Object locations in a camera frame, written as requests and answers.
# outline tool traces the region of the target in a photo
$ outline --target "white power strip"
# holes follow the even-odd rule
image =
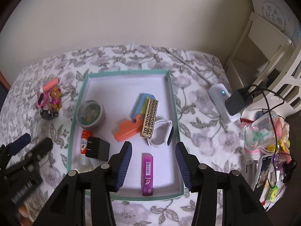
[[[208,95],[211,101],[214,103],[217,111],[219,112],[221,119],[224,124],[229,124],[240,118],[240,113],[235,115],[230,115],[226,106],[226,100],[231,96],[228,90],[225,88],[224,84],[218,83],[211,86],[208,91]]]

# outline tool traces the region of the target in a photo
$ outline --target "gray cable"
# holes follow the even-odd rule
[[[204,76],[202,76],[200,74],[200,72],[195,71],[195,69],[193,69],[187,62],[185,62],[183,59],[181,59],[180,57],[178,57],[177,55],[175,55],[173,52],[171,52],[169,49],[162,47],[163,49],[165,49],[170,55],[172,55],[173,57],[177,58],[178,60],[180,60],[184,65],[186,65],[187,67],[189,67],[191,70],[193,70],[200,78],[202,78],[210,87],[213,85],[207,78],[205,78]]]

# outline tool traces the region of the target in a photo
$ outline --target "purple lighter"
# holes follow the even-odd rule
[[[154,157],[150,154],[142,155],[142,195],[153,195],[153,163]]]

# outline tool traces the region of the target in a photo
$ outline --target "beige wall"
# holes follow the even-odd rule
[[[12,84],[44,58],[112,44],[201,50],[225,63],[251,9],[251,0],[22,0],[0,34],[0,71]]]

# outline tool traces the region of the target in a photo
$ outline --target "orange toy figure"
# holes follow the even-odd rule
[[[52,90],[50,91],[50,97],[51,97],[50,106],[52,110],[59,111],[60,108],[62,107],[61,96],[62,96],[61,90],[57,86],[53,87]]]
[[[136,122],[126,120],[119,124],[119,131],[114,135],[114,138],[118,141],[124,141],[134,136],[135,134],[141,133],[144,118],[141,114],[136,115]]]

